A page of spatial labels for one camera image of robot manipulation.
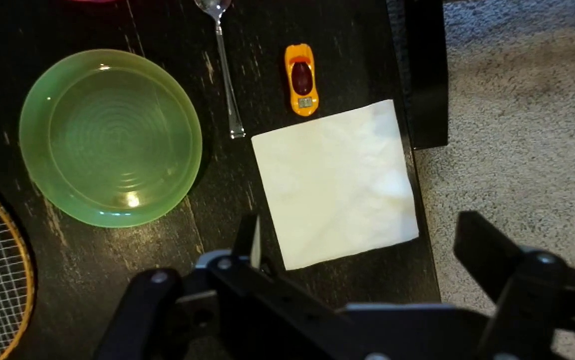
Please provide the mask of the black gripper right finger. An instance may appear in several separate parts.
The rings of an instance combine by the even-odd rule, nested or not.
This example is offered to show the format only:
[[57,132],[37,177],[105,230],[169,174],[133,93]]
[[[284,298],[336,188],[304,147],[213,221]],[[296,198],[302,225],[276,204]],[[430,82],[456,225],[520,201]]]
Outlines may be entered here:
[[496,304],[478,355],[554,360],[554,334],[575,332],[575,268],[516,243],[480,212],[458,216],[454,254]]

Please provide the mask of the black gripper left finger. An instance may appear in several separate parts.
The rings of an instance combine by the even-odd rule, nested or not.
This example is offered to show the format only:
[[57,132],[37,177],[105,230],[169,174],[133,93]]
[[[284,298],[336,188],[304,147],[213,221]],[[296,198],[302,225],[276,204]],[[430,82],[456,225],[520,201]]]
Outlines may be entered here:
[[191,343],[219,338],[235,358],[360,360],[366,334],[284,277],[253,266],[253,241],[203,254],[195,270],[137,273],[95,360],[183,360]]

